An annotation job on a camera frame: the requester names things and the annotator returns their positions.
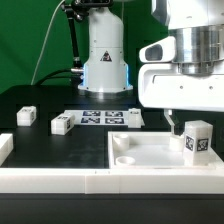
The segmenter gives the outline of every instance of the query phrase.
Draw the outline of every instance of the metal cylinder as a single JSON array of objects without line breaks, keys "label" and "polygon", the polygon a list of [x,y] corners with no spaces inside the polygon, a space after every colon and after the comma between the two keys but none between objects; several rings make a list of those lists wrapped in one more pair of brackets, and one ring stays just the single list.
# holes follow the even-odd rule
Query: metal cylinder
[{"label": "metal cylinder", "polygon": [[191,27],[170,30],[176,39],[176,57],[179,72],[183,74],[210,74],[213,62],[224,59],[224,26]]}]

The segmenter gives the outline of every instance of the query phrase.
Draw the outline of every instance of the blue light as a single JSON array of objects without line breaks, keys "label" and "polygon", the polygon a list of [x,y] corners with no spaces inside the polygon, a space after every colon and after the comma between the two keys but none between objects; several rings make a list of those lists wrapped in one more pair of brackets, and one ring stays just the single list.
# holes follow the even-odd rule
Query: blue light
[{"label": "blue light", "polygon": [[84,67],[83,67],[83,82],[82,82],[82,85],[85,86],[86,85],[86,64],[84,64]]},{"label": "blue light", "polygon": [[126,83],[127,86],[130,86],[129,81],[128,81],[129,80],[129,66],[128,65],[126,66],[126,79],[127,79],[127,83]]}]

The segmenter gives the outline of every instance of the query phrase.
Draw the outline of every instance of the warning label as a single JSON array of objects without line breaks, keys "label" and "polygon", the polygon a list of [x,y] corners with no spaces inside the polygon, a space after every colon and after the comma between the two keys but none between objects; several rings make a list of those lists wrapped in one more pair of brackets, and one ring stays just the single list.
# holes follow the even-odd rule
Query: warning label
[{"label": "warning label", "polygon": [[107,62],[112,62],[112,59],[110,57],[110,54],[108,53],[108,51],[106,51],[103,55],[103,57],[101,58],[100,61],[107,61]]}]

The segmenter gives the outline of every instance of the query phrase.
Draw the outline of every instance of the white robot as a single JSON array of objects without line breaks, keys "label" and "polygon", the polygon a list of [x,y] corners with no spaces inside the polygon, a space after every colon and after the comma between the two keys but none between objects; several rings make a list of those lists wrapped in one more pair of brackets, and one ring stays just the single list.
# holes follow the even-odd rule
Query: white robot
[{"label": "white robot", "polygon": [[140,51],[144,107],[224,111],[223,0],[152,0],[169,36]]},{"label": "white robot", "polygon": [[131,95],[129,68],[124,61],[123,22],[107,6],[112,0],[73,0],[76,20],[89,18],[89,59],[83,66],[81,95],[109,99]]}]

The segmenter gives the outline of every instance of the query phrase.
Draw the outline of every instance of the white cube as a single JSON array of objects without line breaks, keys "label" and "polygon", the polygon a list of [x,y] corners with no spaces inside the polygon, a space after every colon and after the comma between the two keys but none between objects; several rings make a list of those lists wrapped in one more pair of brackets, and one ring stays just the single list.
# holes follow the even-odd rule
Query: white cube
[{"label": "white cube", "polygon": [[186,164],[207,165],[211,147],[213,126],[204,121],[185,123],[183,157]]},{"label": "white cube", "polygon": [[31,126],[31,124],[36,120],[37,109],[34,106],[23,107],[17,113],[17,125],[18,126]]},{"label": "white cube", "polygon": [[128,110],[128,127],[129,128],[141,128],[141,110],[140,109],[129,109]]},{"label": "white cube", "polygon": [[51,121],[51,133],[55,135],[65,135],[75,124],[73,114],[60,114]]}]

